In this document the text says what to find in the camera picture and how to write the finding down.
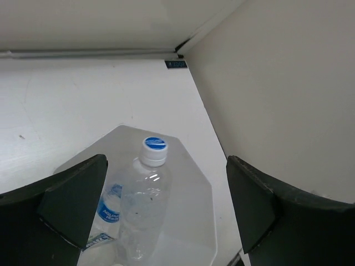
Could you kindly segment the clear unlabeled plastic bottle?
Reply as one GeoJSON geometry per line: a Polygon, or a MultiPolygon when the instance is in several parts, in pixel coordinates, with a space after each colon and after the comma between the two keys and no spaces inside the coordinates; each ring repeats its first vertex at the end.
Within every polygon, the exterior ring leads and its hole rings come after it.
{"type": "Polygon", "coordinates": [[[168,143],[147,137],[122,172],[119,240],[129,265],[143,265],[158,242],[171,190],[167,157],[168,143]]]}

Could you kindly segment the blue label water bottle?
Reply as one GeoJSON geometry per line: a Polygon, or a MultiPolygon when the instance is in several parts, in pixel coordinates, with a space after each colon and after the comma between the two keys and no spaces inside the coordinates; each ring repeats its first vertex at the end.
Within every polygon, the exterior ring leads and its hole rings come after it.
{"type": "Polygon", "coordinates": [[[121,219],[122,188],[121,185],[113,184],[103,190],[90,232],[91,237],[105,233],[109,237],[117,239],[121,219]]]}

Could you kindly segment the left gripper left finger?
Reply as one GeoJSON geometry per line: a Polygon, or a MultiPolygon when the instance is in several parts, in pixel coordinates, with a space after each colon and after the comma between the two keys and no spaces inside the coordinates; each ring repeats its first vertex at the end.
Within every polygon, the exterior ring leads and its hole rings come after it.
{"type": "Polygon", "coordinates": [[[1,194],[1,265],[76,265],[107,170],[107,157],[97,154],[1,194]]]}

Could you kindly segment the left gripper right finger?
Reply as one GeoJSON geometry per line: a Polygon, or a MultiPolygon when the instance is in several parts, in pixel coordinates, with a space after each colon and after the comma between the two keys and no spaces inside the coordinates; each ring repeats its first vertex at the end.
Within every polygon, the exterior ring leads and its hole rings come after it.
{"type": "Polygon", "coordinates": [[[252,265],[353,265],[354,205],[280,181],[237,156],[227,179],[252,265]]]}

